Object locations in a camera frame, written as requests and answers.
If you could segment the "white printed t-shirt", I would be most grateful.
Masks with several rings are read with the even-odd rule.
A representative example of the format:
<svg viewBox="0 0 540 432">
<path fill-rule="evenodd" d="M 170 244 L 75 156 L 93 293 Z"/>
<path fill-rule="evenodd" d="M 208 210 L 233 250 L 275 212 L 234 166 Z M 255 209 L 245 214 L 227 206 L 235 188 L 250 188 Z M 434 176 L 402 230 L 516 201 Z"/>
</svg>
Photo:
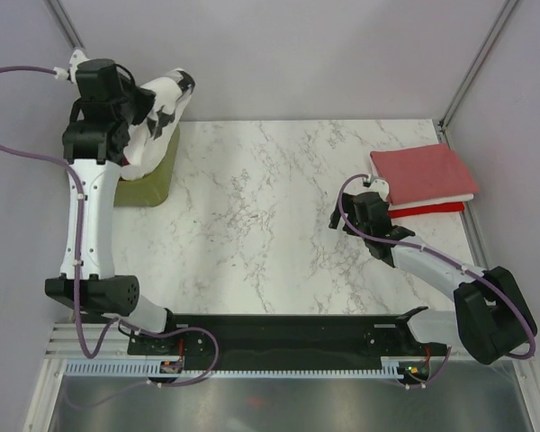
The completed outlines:
<svg viewBox="0 0 540 432">
<path fill-rule="evenodd" d="M 181 68 L 141 86 L 154 93 L 155 101 L 144 121 L 129 128 L 130 141 L 124 149 L 126 164 L 121 178 L 141 179 L 164 159 L 168 144 L 195 89 L 193 77 Z"/>
</svg>

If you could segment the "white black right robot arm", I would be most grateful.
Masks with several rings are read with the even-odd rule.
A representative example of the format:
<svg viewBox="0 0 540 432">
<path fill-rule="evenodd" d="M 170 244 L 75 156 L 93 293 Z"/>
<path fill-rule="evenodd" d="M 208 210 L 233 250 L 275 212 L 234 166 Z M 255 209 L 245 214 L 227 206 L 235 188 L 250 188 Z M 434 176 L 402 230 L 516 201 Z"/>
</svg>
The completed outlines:
<svg viewBox="0 0 540 432">
<path fill-rule="evenodd" d="M 412 230 L 392 223 L 378 193 L 339 193 L 329 226 L 358 236 L 372 257 L 416 276 L 453 303 L 451 311 L 420 307 L 402 315 L 405 325 L 393 334 L 402 353 L 436 343 L 460 347 L 484 365 L 503 356 L 534 356 L 536 323 L 509 270 L 468 265 L 428 246 Z"/>
</svg>

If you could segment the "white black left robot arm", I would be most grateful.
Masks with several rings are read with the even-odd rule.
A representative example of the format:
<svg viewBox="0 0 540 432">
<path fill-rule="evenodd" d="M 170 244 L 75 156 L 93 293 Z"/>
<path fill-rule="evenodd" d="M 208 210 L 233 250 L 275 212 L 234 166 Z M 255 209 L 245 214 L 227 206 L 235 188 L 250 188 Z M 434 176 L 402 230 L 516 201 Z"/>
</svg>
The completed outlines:
<svg viewBox="0 0 540 432">
<path fill-rule="evenodd" d="M 59 275 L 45 293 L 82 313 L 122 320 L 148 331 L 160 354 L 172 353 L 179 332 L 167 324 L 168 311 L 140 293 L 134 275 L 118 275 L 113 260 L 113 208 L 124 168 L 141 176 L 156 168 L 195 89 L 194 79 L 177 68 L 145 85 L 108 58 L 75 62 L 69 78 L 77 86 L 63 133 L 70 206 L 67 251 Z"/>
</svg>

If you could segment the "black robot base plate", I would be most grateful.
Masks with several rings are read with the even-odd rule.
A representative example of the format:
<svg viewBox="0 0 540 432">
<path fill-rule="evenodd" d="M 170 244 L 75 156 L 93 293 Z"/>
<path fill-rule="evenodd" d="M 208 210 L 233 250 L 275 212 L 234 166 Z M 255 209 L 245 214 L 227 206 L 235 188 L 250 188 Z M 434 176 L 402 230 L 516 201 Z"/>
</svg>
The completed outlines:
<svg viewBox="0 0 540 432">
<path fill-rule="evenodd" d="M 377 369 L 385 356 L 444 356 L 446 346 L 420 344 L 402 315 L 170 315 L 165 339 L 132 336 L 131 356 L 182 355 L 202 370 Z"/>
</svg>

